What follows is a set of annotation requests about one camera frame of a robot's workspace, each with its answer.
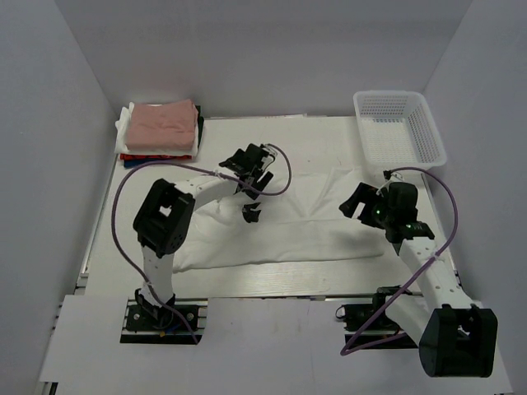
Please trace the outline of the white t-shirt with robot print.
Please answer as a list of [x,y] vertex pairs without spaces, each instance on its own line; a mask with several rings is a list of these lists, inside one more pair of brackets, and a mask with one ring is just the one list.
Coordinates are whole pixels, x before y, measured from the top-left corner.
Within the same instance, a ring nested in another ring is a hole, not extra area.
[[210,202],[194,212],[173,271],[379,257],[382,232],[338,209],[361,178],[359,170],[339,168],[298,174],[284,194],[256,201],[259,218],[252,223],[242,214],[251,202],[245,195]]

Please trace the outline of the pink t-shirt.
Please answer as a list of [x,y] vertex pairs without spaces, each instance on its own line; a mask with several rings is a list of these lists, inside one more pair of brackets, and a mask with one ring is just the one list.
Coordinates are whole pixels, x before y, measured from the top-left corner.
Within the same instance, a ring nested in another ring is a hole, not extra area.
[[135,104],[124,142],[130,151],[190,151],[197,123],[198,109],[192,100]]

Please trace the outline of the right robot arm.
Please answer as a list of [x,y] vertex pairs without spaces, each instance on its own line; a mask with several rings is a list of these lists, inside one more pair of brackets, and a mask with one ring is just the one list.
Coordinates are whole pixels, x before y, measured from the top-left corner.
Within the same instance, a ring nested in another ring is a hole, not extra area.
[[425,373],[437,377],[488,378],[497,344],[497,316],[466,295],[441,260],[453,237],[438,246],[428,224],[417,218],[418,191],[399,170],[384,172],[380,187],[360,182],[340,204],[347,218],[383,230],[412,273],[399,287],[380,288],[370,317],[349,338],[341,356],[409,337]]

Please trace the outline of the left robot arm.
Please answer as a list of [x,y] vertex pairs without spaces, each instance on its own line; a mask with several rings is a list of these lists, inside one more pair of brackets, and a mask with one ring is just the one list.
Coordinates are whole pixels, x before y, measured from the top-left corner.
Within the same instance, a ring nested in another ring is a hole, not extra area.
[[166,328],[173,321],[174,254],[186,239],[194,211],[236,193],[257,198],[273,177],[267,168],[276,156],[269,145],[250,144],[221,162],[218,171],[177,184],[165,179],[154,182],[133,221],[133,229],[147,277],[135,298],[155,328]]

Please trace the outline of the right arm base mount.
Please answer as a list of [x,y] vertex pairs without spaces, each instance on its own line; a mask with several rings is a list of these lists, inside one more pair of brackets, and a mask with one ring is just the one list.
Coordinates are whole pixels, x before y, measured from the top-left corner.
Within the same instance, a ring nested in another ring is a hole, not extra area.
[[[398,286],[380,287],[370,300],[354,299],[350,303],[341,304],[335,310],[335,318],[344,326],[345,342],[352,338],[376,310],[395,294],[398,288]],[[366,350],[417,349],[417,345],[410,336],[385,313],[382,313],[361,333],[352,347],[361,347]]]

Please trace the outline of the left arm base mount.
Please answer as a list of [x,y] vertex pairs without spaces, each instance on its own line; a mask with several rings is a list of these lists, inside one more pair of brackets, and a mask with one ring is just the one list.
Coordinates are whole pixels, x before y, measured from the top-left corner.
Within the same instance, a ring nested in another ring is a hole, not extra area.
[[204,334],[207,322],[206,300],[170,300],[171,310],[158,305],[146,307],[139,303],[139,289],[134,299],[129,299],[124,314],[119,342],[145,345],[197,345]]

